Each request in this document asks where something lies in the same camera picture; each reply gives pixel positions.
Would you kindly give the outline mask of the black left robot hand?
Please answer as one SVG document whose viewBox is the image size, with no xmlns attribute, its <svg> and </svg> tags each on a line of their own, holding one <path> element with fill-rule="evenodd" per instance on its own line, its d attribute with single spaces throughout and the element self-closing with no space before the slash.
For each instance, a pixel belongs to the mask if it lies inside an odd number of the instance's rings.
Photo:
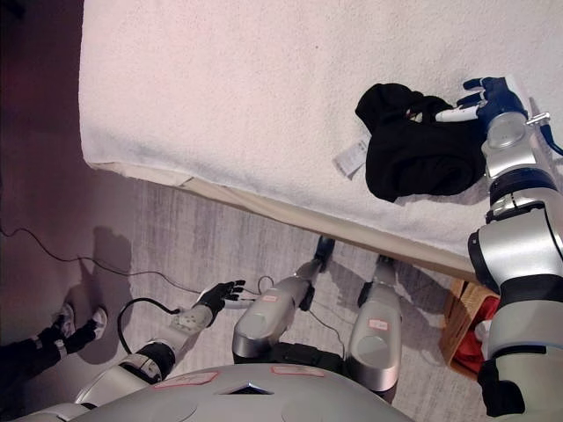
<svg viewBox="0 0 563 422">
<path fill-rule="evenodd" d="M 217 315 L 224 309 L 247 309 L 255 300 L 253 298 L 241 298 L 245 291 L 244 280 L 234 280 L 218 283 L 213 287 L 206 288 L 198 297 L 196 306 L 204 306 L 211 312 L 210 327 L 216 320 Z"/>
</svg>

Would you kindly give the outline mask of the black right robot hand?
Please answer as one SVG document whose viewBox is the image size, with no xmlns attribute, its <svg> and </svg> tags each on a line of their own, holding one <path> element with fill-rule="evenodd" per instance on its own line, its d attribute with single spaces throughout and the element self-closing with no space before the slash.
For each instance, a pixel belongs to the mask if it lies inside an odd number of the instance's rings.
<svg viewBox="0 0 563 422">
<path fill-rule="evenodd" d="M 522 90 L 513 76 L 477 77 L 462 83 L 469 95 L 460 98 L 453 109 L 435 115 L 435 121 L 453 123 L 478 120 L 485 127 L 505 113 L 518 113 L 528 119 Z"/>
</svg>

